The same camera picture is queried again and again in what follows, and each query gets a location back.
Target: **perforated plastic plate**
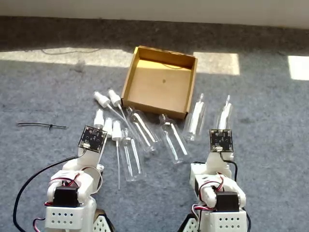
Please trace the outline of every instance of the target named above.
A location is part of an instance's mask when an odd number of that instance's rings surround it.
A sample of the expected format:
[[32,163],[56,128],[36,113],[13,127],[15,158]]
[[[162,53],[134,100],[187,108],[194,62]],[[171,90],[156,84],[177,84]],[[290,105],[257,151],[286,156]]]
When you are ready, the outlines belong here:
[[83,208],[46,208],[46,228],[80,230],[82,228],[82,225]]
[[246,232],[246,212],[211,213],[209,226],[209,232]]
[[98,216],[93,223],[93,232],[111,232],[111,229],[104,216]]
[[190,218],[183,232],[198,232],[198,222],[195,218]]

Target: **white pump cap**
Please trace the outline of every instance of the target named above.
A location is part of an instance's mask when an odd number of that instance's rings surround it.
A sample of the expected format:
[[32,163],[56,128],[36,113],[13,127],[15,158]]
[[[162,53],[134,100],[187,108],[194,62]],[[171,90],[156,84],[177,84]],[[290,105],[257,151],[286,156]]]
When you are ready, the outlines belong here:
[[108,90],[108,95],[110,96],[110,99],[111,99],[114,107],[121,105],[120,96],[118,94],[116,94],[114,90],[112,90],[112,89]]
[[98,109],[96,117],[95,117],[95,121],[93,123],[93,127],[94,128],[99,128],[102,129],[104,126],[104,117],[103,117],[103,110]]
[[112,137],[112,118],[108,117],[105,119],[103,130],[107,132],[107,137]]
[[117,141],[122,137],[120,121],[116,120],[112,123],[112,140]]
[[111,100],[109,100],[108,97],[100,94],[99,92],[95,91],[95,93],[93,94],[94,98],[98,101],[98,103],[105,108],[106,106],[108,106],[108,104],[111,102]]

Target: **white wall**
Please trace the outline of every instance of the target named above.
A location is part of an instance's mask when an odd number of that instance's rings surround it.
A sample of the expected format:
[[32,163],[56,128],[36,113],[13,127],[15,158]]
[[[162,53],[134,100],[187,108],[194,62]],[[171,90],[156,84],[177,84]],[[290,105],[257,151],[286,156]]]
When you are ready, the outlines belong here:
[[136,19],[309,29],[309,0],[0,0],[0,15]]

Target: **clear plastic bottle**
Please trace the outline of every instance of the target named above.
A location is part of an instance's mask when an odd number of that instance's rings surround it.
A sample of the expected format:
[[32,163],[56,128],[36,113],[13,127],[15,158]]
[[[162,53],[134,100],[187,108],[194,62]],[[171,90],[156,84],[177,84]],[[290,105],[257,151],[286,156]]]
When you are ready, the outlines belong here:
[[159,118],[162,140],[167,147],[167,151],[173,163],[180,163],[190,156],[186,143],[174,120],[164,114],[160,115]]
[[199,100],[195,103],[193,111],[187,116],[183,136],[188,141],[198,141],[201,138],[206,112],[206,105],[203,98],[204,94],[202,93]]
[[232,112],[232,104],[230,101],[230,95],[227,96],[224,107],[220,110],[216,121],[215,121],[215,129],[226,130],[231,129],[231,112]]
[[119,146],[126,181],[144,178],[146,172],[143,165],[143,149],[140,148],[140,143],[134,139],[128,128],[123,130],[123,137]]
[[134,135],[136,135],[138,140],[141,142],[143,149],[146,152],[155,152],[159,139],[154,129],[146,120],[143,112],[132,109],[131,107],[128,107],[126,111],[128,114],[127,121],[133,130]]

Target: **open cardboard box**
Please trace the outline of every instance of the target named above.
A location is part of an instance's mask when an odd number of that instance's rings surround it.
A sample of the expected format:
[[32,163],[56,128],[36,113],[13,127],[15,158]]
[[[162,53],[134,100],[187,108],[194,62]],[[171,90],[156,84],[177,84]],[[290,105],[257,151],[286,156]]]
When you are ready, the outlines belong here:
[[124,107],[184,119],[190,110],[197,59],[136,47],[122,92]]

